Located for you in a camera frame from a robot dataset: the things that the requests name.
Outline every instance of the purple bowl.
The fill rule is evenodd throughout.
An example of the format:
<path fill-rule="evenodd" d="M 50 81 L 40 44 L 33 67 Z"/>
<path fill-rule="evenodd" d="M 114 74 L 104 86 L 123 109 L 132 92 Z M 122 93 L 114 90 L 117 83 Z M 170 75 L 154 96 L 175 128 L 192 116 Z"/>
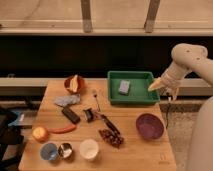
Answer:
<path fill-rule="evenodd" d="M 141 114 L 136 120 L 136 128 L 146 140 L 160 138 L 163 135 L 164 126 L 161 120 L 150 113 Z"/>

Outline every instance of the brown snack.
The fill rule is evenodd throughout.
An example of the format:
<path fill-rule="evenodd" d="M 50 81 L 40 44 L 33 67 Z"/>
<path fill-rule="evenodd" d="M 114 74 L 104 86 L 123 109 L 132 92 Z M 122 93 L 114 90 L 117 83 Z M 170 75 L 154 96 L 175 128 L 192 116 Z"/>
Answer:
<path fill-rule="evenodd" d="M 73 131 L 75 129 L 76 129 L 76 125 L 71 123 L 67 127 L 49 129 L 48 131 L 50 133 L 53 133 L 53 134 L 64 134 L 64 133 L 67 133 L 67 132 L 71 132 L 71 131 Z"/>
<path fill-rule="evenodd" d="M 113 147 L 119 148 L 121 144 L 124 142 L 124 138 L 121 137 L 120 134 L 116 134 L 115 132 L 109 129 L 103 129 L 98 131 L 101 137 L 105 142 L 112 145 Z"/>

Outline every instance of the black handle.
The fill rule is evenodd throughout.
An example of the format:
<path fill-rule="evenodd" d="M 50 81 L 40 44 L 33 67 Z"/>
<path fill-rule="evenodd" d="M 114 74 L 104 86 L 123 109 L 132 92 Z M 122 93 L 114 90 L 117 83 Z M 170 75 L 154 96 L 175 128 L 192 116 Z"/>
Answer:
<path fill-rule="evenodd" d="M 105 115 L 101 115 L 101 117 L 104 120 L 105 124 L 108 126 L 108 128 L 110 128 L 113 132 L 120 134 L 120 131 Z"/>

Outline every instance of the blue cup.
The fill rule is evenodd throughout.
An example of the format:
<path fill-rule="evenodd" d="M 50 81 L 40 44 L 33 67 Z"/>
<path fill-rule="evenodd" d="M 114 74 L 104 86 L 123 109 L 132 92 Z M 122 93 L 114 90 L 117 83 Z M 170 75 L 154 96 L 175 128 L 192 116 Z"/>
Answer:
<path fill-rule="evenodd" d="M 45 144 L 40 150 L 40 156 L 44 160 L 53 161 L 58 156 L 58 148 L 53 143 Z"/>

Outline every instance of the black cable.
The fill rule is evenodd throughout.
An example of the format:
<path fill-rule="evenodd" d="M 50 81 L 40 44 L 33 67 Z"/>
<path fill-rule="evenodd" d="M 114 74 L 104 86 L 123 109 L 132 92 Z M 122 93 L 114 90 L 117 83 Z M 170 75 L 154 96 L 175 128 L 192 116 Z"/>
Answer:
<path fill-rule="evenodd" d="M 166 110 L 166 129 L 168 128 L 168 126 L 169 126 L 169 110 L 170 110 L 170 108 L 171 108 L 171 103 L 168 103 L 168 108 L 167 108 L 167 110 Z"/>

